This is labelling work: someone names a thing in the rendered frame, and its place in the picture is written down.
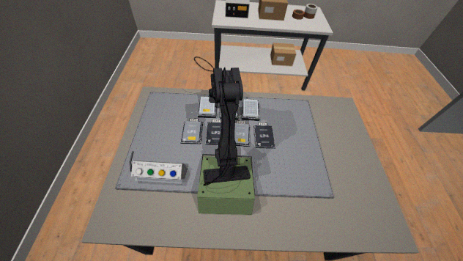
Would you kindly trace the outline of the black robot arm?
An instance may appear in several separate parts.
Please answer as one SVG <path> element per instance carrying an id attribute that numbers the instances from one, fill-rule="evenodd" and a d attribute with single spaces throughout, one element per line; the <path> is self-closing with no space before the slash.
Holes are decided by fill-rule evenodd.
<path id="1" fill-rule="evenodd" d="M 222 72 L 222 68 L 213 68 L 213 74 L 211 74 L 212 89 L 209 89 L 209 97 L 219 101 L 221 107 L 221 137 L 218 142 L 218 149 L 215 149 L 215 157 L 220 168 L 205 169 L 204 183 L 211 183 L 221 174 L 225 167 L 226 168 L 221 176 L 212 183 L 250 179 L 250 173 L 247 166 L 234 167 L 234 165 L 238 165 L 236 141 L 234 138 L 235 117 L 238 104 L 243 98 L 243 86 L 240 70 L 238 67 L 232 67 L 231 70 L 224 70 L 223 86 Z M 225 95 L 226 104 L 224 102 L 223 95 Z M 226 110 L 226 105 L 229 111 L 229 116 Z M 229 159 L 226 166 L 228 149 Z"/>

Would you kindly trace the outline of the white button panel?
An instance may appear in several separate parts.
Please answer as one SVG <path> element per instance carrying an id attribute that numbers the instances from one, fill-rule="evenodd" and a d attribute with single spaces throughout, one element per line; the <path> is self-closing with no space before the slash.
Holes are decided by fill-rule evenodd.
<path id="1" fill-rule="evenodd" d="M 130 171 L 132 171 L 131 177 L 135 177 L 135 181 L 150 183 L 182 184 L 186 163 L 162 161 L 133 161 L 133 165 L 131 166 L 132 157 L 133 151 L 130 156 L 129 164 Z"/>

